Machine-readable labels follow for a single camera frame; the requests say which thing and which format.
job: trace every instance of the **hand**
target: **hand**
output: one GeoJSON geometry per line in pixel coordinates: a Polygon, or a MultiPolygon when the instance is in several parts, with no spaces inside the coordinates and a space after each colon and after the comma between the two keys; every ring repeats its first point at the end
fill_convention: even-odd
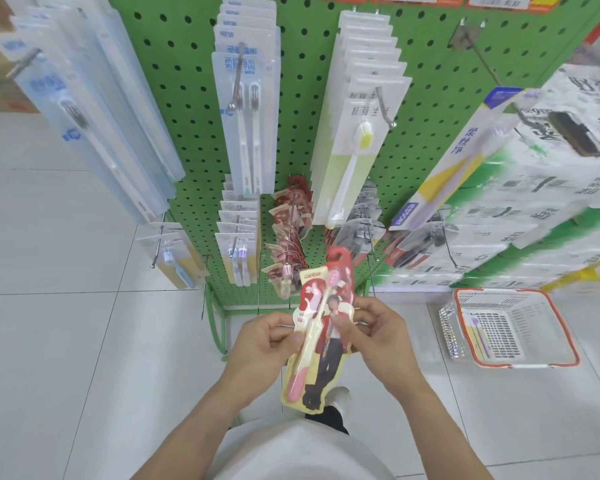
{"type": "Polygon", "coordinates": [[[367,367],[398,400],[425,383],[404,319],[376,298],[356,296],[353,322],[333,319],[341,336],[362,354],[367,367]]]}
{"type": "Polygon", "coordinates": [[[278,379],[291,355],[300,352],[304,333],[294,332],[291,315],[274,312],[242,326],[217,382],[237,414],[278,379]]]}

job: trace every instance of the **pink toothbrush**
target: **pink toothbrush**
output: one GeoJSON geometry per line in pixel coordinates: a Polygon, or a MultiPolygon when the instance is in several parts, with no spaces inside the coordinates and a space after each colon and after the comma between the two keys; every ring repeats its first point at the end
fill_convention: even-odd
{"type": "Polygon", "coordinates": [[[298,354],[298,357],[296,358],[296,363],[294,364],[294,373],[291,376],[287,390],[287,398],[291,403],[295,403],[296,401],[300,400],[300,397],[302,396],[304,382],[306,380],[306,375],[309,372],[309,366],[311,366],[313,352],[315,351],[315,346],[318,343],[318,339],[320,338],[320,334],[324,326],[322,323],[324,307],[327,304],[327,299],[333,293],[333,289],[338,284],[338,281],[340,281],[340,273],[337,269],[334,269],[327,277],[327,288],[324,290],[322,300],[320,301],[320,306],[318,306],[318,313],[309,321],[309,324],[307,325],[307,329],[304,334],[304,345],[300,351],[300,354],[298,354]]]}

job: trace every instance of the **green metal stand leg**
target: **green metal stand leg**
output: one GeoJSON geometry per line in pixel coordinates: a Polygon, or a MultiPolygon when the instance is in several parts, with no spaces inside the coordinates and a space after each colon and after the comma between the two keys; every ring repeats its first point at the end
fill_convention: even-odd
{"type": "Polygon", "coordinates": [[[226,318],[222,311],[222,306],[220,306],[216,294],[211,289],[209,284],[207,284],[205,288],[205,303],[207,305],[207,315],[209,317],[209,327],[211,327],[211,336],[214,338],[217,349],[222,354],[222,361],[226,362],[227,357],[229,356],[226,346],[226,318]],[[220,315],[220,336],[218,336],[216,327],[216,313],[214,311],[214,305],[216,306],[216,310],[218,310],[220,315]]]}

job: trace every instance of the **white shopping basket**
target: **white shopping basket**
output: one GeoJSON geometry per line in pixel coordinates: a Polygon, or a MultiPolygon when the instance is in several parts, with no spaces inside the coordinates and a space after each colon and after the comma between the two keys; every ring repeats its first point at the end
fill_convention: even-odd
{"type": "Polygon", "coordinates": [[[457,289],[440,309],[451,358],[483,367],[574,367],[580,357],[551,298],[537,290],[457,289]]]}

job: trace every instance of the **white tile floor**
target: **white tile floor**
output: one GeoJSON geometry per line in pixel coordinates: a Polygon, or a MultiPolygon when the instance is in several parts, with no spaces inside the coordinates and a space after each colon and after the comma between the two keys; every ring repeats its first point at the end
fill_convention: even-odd
{"type": "MultiPolygon", "coordinates": [[[[0,115],[0,480],[128,478],[220,375],[200,292],[149,268],[132,245],[142,233],[44,120],[0,115]]],[[[557,303],[577,369],[458,365],[426,305],[393,305],[497,480],[600,480],[600,295],[557,303]]],[[[248,318],[231,318],[231,337],[248,318]]],[[[351,434],[396,476],[424,478],[406,419],[359,356],[340,380],[351,434]]],[[[242,419],[282,411],[280,391],[242,419]]]]}

